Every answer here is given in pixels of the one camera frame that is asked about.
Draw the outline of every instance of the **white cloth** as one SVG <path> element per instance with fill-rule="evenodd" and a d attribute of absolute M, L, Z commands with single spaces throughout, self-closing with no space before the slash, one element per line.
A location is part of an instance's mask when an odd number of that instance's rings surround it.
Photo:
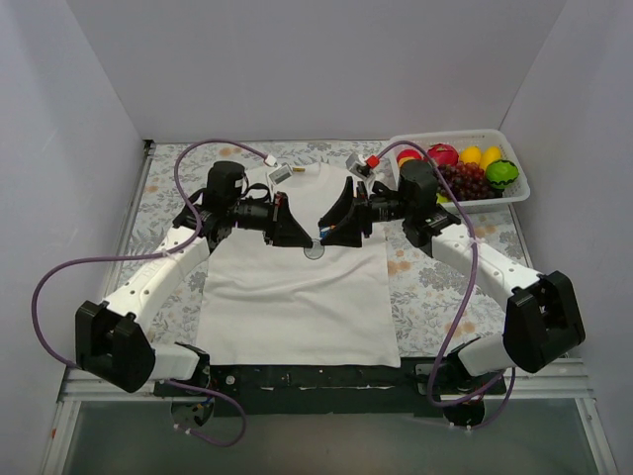
<path fill-rule="evenodd" d="M 269 171 L 249 170 L 250 184 L 270 185 Z M 288 194 L 295 219 L 318 238 L 318 220 L 347 176 L 315 163 L 275 191 Z M 327 246 L 317 260 L 301 248 L 266 245 L 261 233 L 233 230 L 209 261 L 197 346 L 212 364 L 400 366 L 383 228 L 374 225 L 361 248 Z"/>

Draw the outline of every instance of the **toy fruit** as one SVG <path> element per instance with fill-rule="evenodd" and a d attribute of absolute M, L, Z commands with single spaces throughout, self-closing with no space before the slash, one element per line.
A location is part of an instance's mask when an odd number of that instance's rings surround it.
<path fill-rule="evenodd" d="M 428 154 L 438 165 L 454 165 L 459 160 L 457 150 L 446 143 L 437 143 L 428 150 Z"/>
<path fill-rule="evenodd" d="M 482 160 L 479 162 L 479 167 L 482 170 L 486 170 L 486 168 L 488 168 L 488 165 L 499 160 L 501 160 L 501 150 L 499 150 L 498 146 L 491 146 L 482 155 Z"/>
<path fill-rule="evenodd" d="M 424 160 L 424 159 L 422 158 L 422 155 L 420 155 L 417 150 L 413 150 L 412 148 L 407 148 L 401 151 L 396 157 L 396 163 L 398 164 L 398 168 L 403 166 L 405 162 L 409 160 Z"/>
<path fill-rule="evenodd" d="M 479 150 L 478 146 L 469 146 L 465 148 L 459 155 L 459 159 L 464 163 L 477 163 L 482 161 L 482 151 Z"/>
<path fill-rule="evenodd" d="M 509 160 L 498 160 L 486 168 L 486 178 L 497 190 L 504 190 L 518 178 L 518 168 Z"/>

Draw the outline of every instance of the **gray wall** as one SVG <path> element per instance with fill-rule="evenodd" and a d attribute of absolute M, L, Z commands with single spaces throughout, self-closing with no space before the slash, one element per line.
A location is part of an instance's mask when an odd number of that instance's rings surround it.
<path fill-rule="evenodd" d="M 631 26 L 631 2 L 568 2 L 501 128 L 532 188 L 518 213 L 535 265 L 575 283 L 621 473 L 633 466 Z"/>
<path fill-rule="evenodd" d="M 498 128 L 564 0 L 68 0 L 145 138 Z"/>
<path fill-rule="evenodd" d="M 38 473 L 63 374 L 38 344 L 31 293 L 63 260 L 113 251 L 142 142 L 63 0 L 0 2 L 0 472 Z M 73 357 L 74 310 L 105 267 L 59 275 L 41 310 Z"/>

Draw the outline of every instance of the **white wall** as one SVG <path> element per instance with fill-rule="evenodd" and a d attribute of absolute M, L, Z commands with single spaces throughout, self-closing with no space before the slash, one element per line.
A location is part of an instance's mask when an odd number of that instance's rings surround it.
<path fill-rule="evenodd" d="M 68 0 L 144 138 L 497 128 L 564 0 Z"/>
<path fill-rule="evenodd" d="M 568 2 L 501 128 L 532 188 L 518 213 L 534 262 L 575 283 L 621 473 L 633 466 L 632 26 L 631 2 Z"/>
<path fill-rule="evenodd" d="M 113 251 L 142 142 L 63 0 L 0 2 L 0 472 L 40 469 L 63 367 L 40 348 L 31 293 L 63 260 Z M 105 267 L 71 270 L 41 304 L 74 357 L 74 310 Z"/>

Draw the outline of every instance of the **metal frame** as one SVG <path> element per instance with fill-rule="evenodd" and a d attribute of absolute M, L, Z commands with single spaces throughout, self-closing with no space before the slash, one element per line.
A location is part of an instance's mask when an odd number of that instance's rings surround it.
<path fill-rule="evenodd" d="M 118 240 L 119 254 L 126 252 L 130 235 L 136 219 L 136 212 L 152 163 L 155 144 L 147 141 L 145 157 L 139 169 L 136 190 L 128 207 L 124 225 Z M 521 247 L 527 265 L 532 267 L 532 259 L 527 250 L 516 211 L 512 205 L 509 210 L 516 226 Z M 116 288 L 122 263 L 114 263 L 107 271 L 104 281 L 103 295 L 108 295 Z M 579 358 L 562 358 L 548 365 L 535 375 L 517 370 L 517 378 L 512 393 L 513 399 L 575 399 L 583 422 L 591 453 L 600 474 L 617 473 L 606 437 L 595 409 L 593 391 L 588 381 L 583 362 Z M 505 374 L 506 382 L 509 372 Z M 489 399 L 501 396 L 488 395 Z M 153 396 L 153 384 L 146 383 L 133 394 L 100 380 L 96 376 L 81 370 L 66 372 L 57 403 L 57 412 L 53 422 L 54 436 L 51 437 L 45 453 L 42 473 L 60 474 L 70 450 L 72 436 L 77 423 L 81 402 L 160 402 L 160 401 L 199 401 L 200 397 L 157 398 Z"/>

